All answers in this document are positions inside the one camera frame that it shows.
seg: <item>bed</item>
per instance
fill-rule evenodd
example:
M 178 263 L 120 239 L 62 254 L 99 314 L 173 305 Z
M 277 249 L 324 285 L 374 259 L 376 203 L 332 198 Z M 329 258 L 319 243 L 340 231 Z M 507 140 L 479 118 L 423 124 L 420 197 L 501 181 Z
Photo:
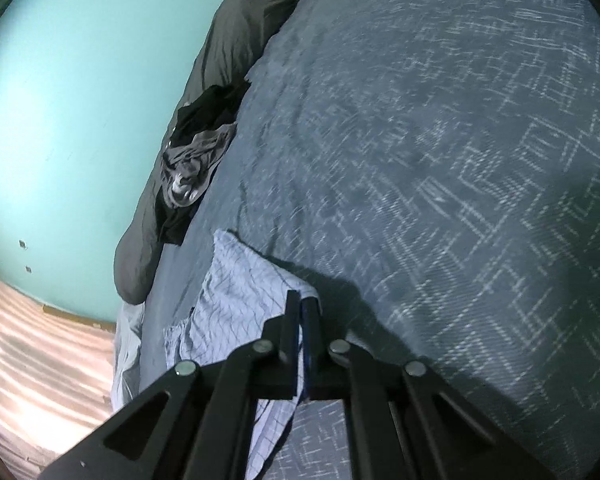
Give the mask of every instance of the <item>bed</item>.
M 600 16 L 589 0 L 300 0 L 144 302 L 166 371 L 217 229 L 320 294 L 330 335 L 425 358 L 561 479 L 600 456 Z M 350 478 L 342 406 L 267 479 Z

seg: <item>mattress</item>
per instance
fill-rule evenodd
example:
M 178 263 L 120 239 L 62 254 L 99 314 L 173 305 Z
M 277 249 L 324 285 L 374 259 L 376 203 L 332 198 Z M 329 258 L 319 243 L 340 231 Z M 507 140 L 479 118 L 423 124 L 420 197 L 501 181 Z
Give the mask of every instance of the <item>mattress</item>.
M 329 336 L 429 362 L 552 469 L 600 456 L 600 17 L 588 0 L 301 0 L 146 301 L 141 388 L 226 229 Z M 267 478 L 348 478 L 339 402 Z

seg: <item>gray pillow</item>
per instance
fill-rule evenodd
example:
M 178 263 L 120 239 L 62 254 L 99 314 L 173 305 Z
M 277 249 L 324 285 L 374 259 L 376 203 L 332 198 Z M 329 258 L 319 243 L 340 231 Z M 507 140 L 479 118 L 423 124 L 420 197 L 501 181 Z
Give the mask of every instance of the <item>gray pillow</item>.
M 176 125 L 177 111 L 193 102 L 211 85 L 225 86 L 243 79 L 262 56 L 264 48 L 298 0 L 224 0 L 211 23 L 205 44 L 193 64 L 160 152 Z M 160 191 L 160 153 L 144 186 L 136 212 L 120 238 L 113 261 L 113 278 L 120 297 L 129 304 L 142 303 L 154 283 L 163 244 L 158 241 L 155 198 Z

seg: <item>blue bedsheet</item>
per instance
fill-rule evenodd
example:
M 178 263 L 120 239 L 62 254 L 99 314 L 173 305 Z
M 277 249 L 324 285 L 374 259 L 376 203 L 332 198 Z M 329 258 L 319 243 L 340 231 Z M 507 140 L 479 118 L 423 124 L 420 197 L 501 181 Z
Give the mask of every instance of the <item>blue bedsheet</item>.
M 228 229 L 331 335 L 424 356 L 560 478 L 600 455 L 600 17 L 588 0 L 301 0 L 146 302 L 141 382 Z M 347 478 L 339 403 L 268 478 Z

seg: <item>folded fabric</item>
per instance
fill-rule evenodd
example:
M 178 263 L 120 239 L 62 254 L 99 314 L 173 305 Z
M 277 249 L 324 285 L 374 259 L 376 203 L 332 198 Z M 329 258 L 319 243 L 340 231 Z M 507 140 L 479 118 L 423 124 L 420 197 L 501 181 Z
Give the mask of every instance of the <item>folded fabric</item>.
M 155 201 L 160 193 L 160 160 L 177 122 L 177 112 L 212 85 L 226 86 L 246 75 L 264 47 L 296 8 L 298 0 L 224 0 L 196 57 L 184 93 L 162 139 L 154 168 L 136 212 L 116 247 L 116 290 L 129 304 L 141 304 L 154 283 L 163 242 L 158 239 Z
M 264 322 L 284 312 L 286 293 L 318 297 L 315 289 L 280 269 L 226 232 L 214 235 L 214 257 L 189 319 L 165 330 L 167 366 L 190 359 L 200 365 L 224 360 L 238 346 L 258 339 Z M 256 409 L 246 480 L 253 480 L 273 452 L 291 420 L 302 391 L 299 353 L 298 396 L 293 400 L 260 400 Z
M 111 405 L 114 413 L 126 406 L 137 394 L 140 386 L 140 343 L 144 304 L 120 308 L 113 339 L 114 363 Z
M 235 123 L 223 124 L 196 133 L 185 146 L 167 145 L 162 154 L 162 193 L 155 203 L 161 241 L 182 244 L 197 202 L 234 135 Z

